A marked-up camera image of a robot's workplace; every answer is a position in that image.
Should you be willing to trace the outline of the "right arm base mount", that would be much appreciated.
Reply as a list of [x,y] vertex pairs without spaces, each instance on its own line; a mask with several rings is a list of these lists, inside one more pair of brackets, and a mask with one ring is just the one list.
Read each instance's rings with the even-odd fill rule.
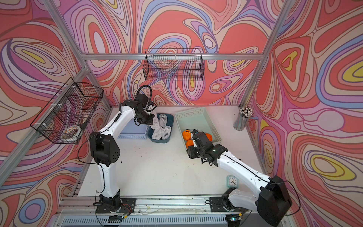
[[209,197],[205,200],[205,204],[210,206],[211,212],[240,212],[245,213],[248,211],[246,208],[235,207],[231,202],[222,196]]

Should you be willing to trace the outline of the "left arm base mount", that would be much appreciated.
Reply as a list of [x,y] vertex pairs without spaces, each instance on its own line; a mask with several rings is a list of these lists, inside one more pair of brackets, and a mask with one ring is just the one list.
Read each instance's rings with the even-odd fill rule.
[[94,202],[97,214],[130,214],[135,210],[136,198],[106,198],[102,197]]

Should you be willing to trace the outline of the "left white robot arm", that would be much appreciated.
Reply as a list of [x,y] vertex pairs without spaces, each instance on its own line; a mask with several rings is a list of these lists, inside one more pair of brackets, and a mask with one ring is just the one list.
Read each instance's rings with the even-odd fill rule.
[[95,203],[101,212],[116,213],[123,207],[120,188],[116,182],[115,162],[121,155],[116,142],[127,124],[134,120],[135,125],[151,125],[154,114],[151,113],[156,105],[151,98],[137,94],[133,100],[125,100],[119,105],[118,113],[100,131],[90,134],[90,151],[94,162],[99,165],[103,190],[99,193],[99,201]]

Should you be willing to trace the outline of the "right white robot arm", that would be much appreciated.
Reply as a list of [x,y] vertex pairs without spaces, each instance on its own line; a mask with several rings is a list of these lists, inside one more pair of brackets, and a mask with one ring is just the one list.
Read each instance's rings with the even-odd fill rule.
[[224,208],[227,211],[237,208],[255,211],[266,223],[277,227],[293,205],[285,181],[248,166],[223,145],[213,144],[203,131],[188,130],[188,133],[192,139],[192,143],[187,145],[190,159],[200,158],[202,163],[224,169],[251,191],[242,192],[237,187],[227,190],[221,197]]

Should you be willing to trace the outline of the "white foam net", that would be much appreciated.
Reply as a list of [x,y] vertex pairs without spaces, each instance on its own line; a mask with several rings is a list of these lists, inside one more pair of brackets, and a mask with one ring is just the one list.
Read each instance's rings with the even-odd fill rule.
[[163,133],[162,133],[162,140],[167,140],[169,137],[170,137],[170,134],[171,134],[171,126],[167,125],[164,130],[163,130]]
[[167,116],[165,114],[159,114],[159,125],[164,128],[167,124]]
[[156,113],[154,113],[153,124],[151,125],[151,128],[154,130],[154,132],[152,134],[152,139],[160,140],[162,138],[162,134],[163,134],[164,130],[159,123],[159,119],[158,119]]

